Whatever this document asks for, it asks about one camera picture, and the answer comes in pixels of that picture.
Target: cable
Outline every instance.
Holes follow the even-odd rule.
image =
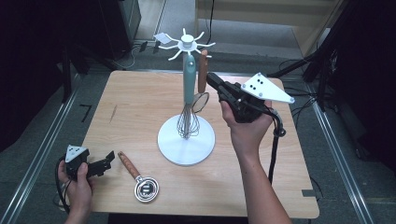
[[[312,92],[309,92],[309,91],[303,91],[303,90],[295,89],[295,88],[293,88],[293,87],[285,87],[285,90],[292,90],[292,91],[303,92],[303,93],[292,93],[292,92],[287,92],[287,94],[290,95],[290,96],[312,96],[312,97],[316,97],[316,96],[317,96],[316,93],[312,93]]]
[[[209,38],[206,41],[207,45],[210,43],[210,40],[212,39],[212,21],[213,21],[214,8],[215,8],[215,0],[212,0],[212,9],[210,11],[210,23],[209,23]]]
[[[56,194],[53,195],[53,197],[52,197],[52,203],[53,203],[55,206],[59,207],[59,208],[64,208],[63,205],[60,205],[60,204],[59,204],[59,201],[60,201],[60,200],[61,200],[61,199],[60,199],[59,196],[58,196],[58,191],[56,191]]]
[[[277,144],[279,141],[279,137],[285,136],[285,134],[286,134],[286,131],[283,129],[282,119],[276,110],[274,110],[273,108],[269,108],[266,105],[265,105],[266,110],[258,108],[257,106],[251,105],[247,102],[244,102],[244,105],[246,105],[252,109],[255,109],[257,111],[261,111],[263,114],[269,115],[273,118],[275,129],[274,129],[273,146],[272,146],[272,151],[271,151],[270,168],[268,171],[268,180],[272,184],[273,177],[274,177],[274,169],[275,169],[275,164],[276,164]]]
[[[117,63],[116,61],[113,61],[114,64],[118,65],[119,67],[123,68],[123,69],[128,69],[131,68],[132,66],[134,66],[134,49],[138,49],[140,48],[140,45],[135,46],[131,49],[131,56],[132,56],[132,64],[130,65],[122,65],[120,63]]]
[[[297,119],[296,119],[296,121],[295,121],[295,127],[296,127],[296,129],[298,128],[298,120],[299,120],[299,118],[300,118],[301,112],[302,112],[304,109],[307,109],[308,107],[310,107],[316,100],[317,100],[317,98],[309,98],[309,100],[308,100],[303,106],[298,107],[298,108],[294,108],[294,109],[291,110],[291,114],[292,114],[293,117],[297,115]]]
[[[62,189],[60,186],[60,180],[59,180],[59,176],[58,176],[58,171],[59,171],[59,164],[61,163],[61,161],[64,160],[66,156],[63,155],[57,162],[56,162],[56,167],[55,167],[55,183],[56,183],[56,189],[58,190],[58,196],[61,199],[62,205],[64,206],[64,211],[69,214],[70,212],[70,206],[67,205],[66,199],[65,197],[62,195]]]
[[[215,0],[212,0],[212,9],[210,10],[210,22],[209,22],[209,27],[207,27],[207,19],[205,19],[205,24],[206,24],[206,29],[209,31],[209,38],[206,41],[206,44],[208,45],[210,43],[210,40],[212,39],[212,21],[213,21],[213,11],[215,8]]]
[[[66,199],[66,193],[67,193],[67,190],[69,189],[69,186],[70,186],[71,183],[72,183],[72,180],[69,179],[69,182],[67,182],[67,185],[64,188],[64,199]]]
[[[306,60],[305,58],[302,58],[302,59],[287,59],[287,60],[283,61],[282,63],[280,63],[279,66],[278,66],[277,68],[278,68],[279,71],[280,71],[280,70],[282,70],[281,66],[282,66],[284,63],[288,63],[288,62],[298,62],[298,61],[303,61],[303,62],[305,62],[305,63],[310,63],[310,62],[309,62],[308,60]]]
[[[319,183],[318,183],[312,176],[309,176],[309,178],[310,178],[310,179],[312,180],[312,182],[314,182],[315,185],[318,187],[319,193],[320,193],[320,195],[321,195],[320,198],[317,198],[317,202],[318,202],[320,199],[324,198],[324,196],[323,196],[323,191],[321,190],[321,187],[320,187]]]

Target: wooden table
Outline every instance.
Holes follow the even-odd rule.
[[[248,77],[222,77],[232,83]],[[278,79],[272,79],[283,88]],[[213,127],[216,144],[209,157],[190,167],[166,159],[157,145],[162,125],[183,109],[182,75],[121,72],[110,75],[83,146],[90,161],[99,161],[111,150],[123,151],[142,176],[160,184],[160,193],[149,204],[134,196],[135,181],[116,156],[112,168],[96,178],[93,211],[190,216],[245,217],[247,215],[239,164],[229,128],[221,117],[217,93],[210,86],[210,99],[199,114]],[[315,218],[318,204],[287,104],[273,103],[284,122],[286,136],[279,139],[274,188],[290,217]],[[261,159],[268,172],[272,130],[261,144]]]

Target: black cable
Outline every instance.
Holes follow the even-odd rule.
[[[53,203],[53,205],[55,205],[59,208],[63,208],[64,206],[59,204],[59,200],[60,200],[60,198],[58,196],[58,192],[56,192],[56,194],[53,195],[53,197],[52,197],[52,203]]]
[[[297,127],[298,127],[298,120],[299,120],[299,118],[300,118],[301,112],[302,112],[304,109],[307,109],[308,107],[310,107],[316,100],[317,100],[316,98],[309,98],[309,100],[308,100],[303,106],[298,107],[298,108],[294,108],[294,109],[291,110],[291,114],[292,114],[295,110],[298,110],[298,109],[299,109],[298,112],[292,114],[293,117],[297,115],[297,118],[296,118],[296,121],[295,121],[295,127],[296,127],[296,129],[297,129]]]
[[[69,179],[69,182],[67,182],[67,185],[64,188],[64,199],[66,199],[66,193],[67,193],[67,190],[69,189],[69,186],[70,186],[71,183],[72,183],[72,180]]]
[[[321,187],[320,187],[319,183],[318,183],[312,176],[309,176],[309,178],[310,178],[310,179],[312,180],[312,182],[314,182],[315,185],[318,187],[319,193],[320,193],[320,195],[321,195],[321,198],[317,198],[317,202],[318,202],[320,199],[324,198],[324,196],[323,196],[323,191],[321,190]]]
[[[274,136],[273,147],[272,147],[272,152],[271,152],[270,169],[268,172],[268,180],[270,181],[271,184],[272,184],[273,176],[274,176],[274,168],[275,168],[275,163],[276,163],[276,153],[277,153],[278,141],[279,141],[279,137]]]
[[[296,70],[297,68],[302,67],[303,65],[305,65],[307,63],[314,62],[316,58],[317,58],[317,55],[314,52],[314,53],[302,58],[301,60],[286,60],[285,62],[290,62],[290,61],[296,61],[296,62],[292,63],[291,65],[289,65],[289,66],[287,66],[285,68],[283,68],[282,70],[279,70],[279,71],[274,72],[274,73],[267,74],[267,77],[282,77],[282,76],[284,76],[284,75]]]
[[[288,59],[283,61],[282,63],[279,64],[279,66],[277,67],[280,70],[282,70],[280,67],[284,64],[284,63],[288,63],[288,62],[296,62],[296,61],[300,61],[300,59]]]
[[[206,41],[207,45],[210,43],[210,40],[212,39],[212,21],[213,21],[214,8],[215,8],[215,0],[212,0],[212,9],[210,11],[210,22],[209,22],[209,38]]]
[[[61,199],[62,204],[64,205],[64,211],[69,214],[70,212],[70,207],[67,205],[66,199],[62,195],[62,190],[61,190],[61,185],[60,185],[60,180],[58,176],[58,171],[59,171],[59,164],[61,161],[63,161],[65,158],[65,155],[63,155],[57,162],[56,162],[56,167],[55,167],[55,183],[56,183],[56,189],[58,190],[58,196]]]
[[[244,103],[244,105],[255,109],[257,111],[261,111],[263,114],[269,115],[273,118],[274,121],[274,125],[275,125],[275,129],[274,129],[274,140],[273,140],[273,146],[272,146],[272,150],[271,150],[271,161],[270,161],[270,168],[268,171],[268,180],[270,181],[270,183],[273,183],[273,176],[274,176],[274,169],[275,169],[275,164],[276,164],[276,154],[277,154],[277,144],[279,141],[279,137],[282,137],[286,134],[286,131],[283,129],[283,124],[282,121],[280,119],[280,117],[278,116],[277,112],[271,112],[271,111],[275,111],[272,108],[269,108],[268,106],[264,105],[266,107],[266,110],[260,109],[255,105],[251,105],[248,103]]]
[[[290,96],[311,96],[311,97],[317,97],[318,96],[316,93],[312,93],[312,92],[309,92],[309,91],[303,91],[303,90],[295,89],[295,88],[292,88],[292,87],[286,87],[285,90],[292,90],[292,91],[302,92],[302,93],[287,92],[287,94],[290,95]]]

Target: stand base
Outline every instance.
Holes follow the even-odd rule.
[[[176,165],[191,166],[206,159],[215,146],[215,132],[203,118],[197,116],[200,130],[189,139],[182,138],[177,131],[176,115],[167,120],[158,132],[158,147],[166,159]]]

